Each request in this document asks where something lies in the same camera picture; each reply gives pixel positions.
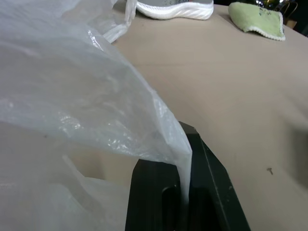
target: beige surface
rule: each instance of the beige surface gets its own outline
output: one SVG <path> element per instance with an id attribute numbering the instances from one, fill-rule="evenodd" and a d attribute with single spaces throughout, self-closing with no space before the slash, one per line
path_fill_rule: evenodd
<path id="1" fill-rule="evenodd" d="M 137 15 L 115 43 L 226 167 L 253 231 L 308 230 L 308 139 L 297 112 L 308 102 L 308 39 L 285 35 L 245 34 L 215 6 L 206 22 Z"/>

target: plastic bag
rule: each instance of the plastic bag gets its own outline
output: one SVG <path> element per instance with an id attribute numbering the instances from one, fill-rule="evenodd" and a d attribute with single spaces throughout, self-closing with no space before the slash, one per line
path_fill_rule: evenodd
<path id="1" fill-rule="evenodd" d="M 128 189 L 78 172 L 83 145 L 175 164 L 188 198 L 181 126 L 98 30 L 63 19 L 72 2 L 0 2 L 0 230 L 124 230 Z"/>

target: white fabric edge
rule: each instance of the white fabric edge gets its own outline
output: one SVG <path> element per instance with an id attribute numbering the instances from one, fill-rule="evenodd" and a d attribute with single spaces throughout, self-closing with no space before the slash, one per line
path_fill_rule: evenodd
<path id="1" fill-rule="evenodd" d="M 273 40 L 277 40 L 277 41 L 285 41 L 285 35 L 283 33 L 283 17 L 282 17 L 282 14 L 280 12 L 279 12 L 279 18 L 280 18 L 280 32 L 283 34 L 282 37 L 270 35 L 269 33 L 265 32 L 264 30 L 261 30 L 257 26 L 250 26 L 250 27 L 247 28 L 247 30 L 245 32 L 255 31 L 255 32 L 258 32 L 261 35 L 263 35 L 264 37 L 267 37 L 269 39 L 273 39 Z"/>
<path id="2" fill-rule="evenodd" d="M 214 11 L 214 3 L 183 2 L 172 6 L 158 7 L 137 2 L 137 10 L 154 19 L 164 20 L 182 17 L 206 20 Z"/>

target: table surface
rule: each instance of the table surface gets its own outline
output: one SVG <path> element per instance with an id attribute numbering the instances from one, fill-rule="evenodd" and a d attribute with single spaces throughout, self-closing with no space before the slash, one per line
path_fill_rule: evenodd
<path id="1" fill-rule="evenodd" d="M 115 45 L 227 169 L 253 231 L 308 229 L 308 39 L 137 14 Z"/>

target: green cloth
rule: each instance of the green cloth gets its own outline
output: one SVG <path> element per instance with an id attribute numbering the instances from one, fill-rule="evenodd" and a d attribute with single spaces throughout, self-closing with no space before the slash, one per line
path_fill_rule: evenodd
<path id="1" fill-rule="evenodd" d="M 241 2 L 231 3 L 228 10 L 231 20 L 242 31 L 255 31 L 269 39 L 285 40 L 280 12 Z"/>

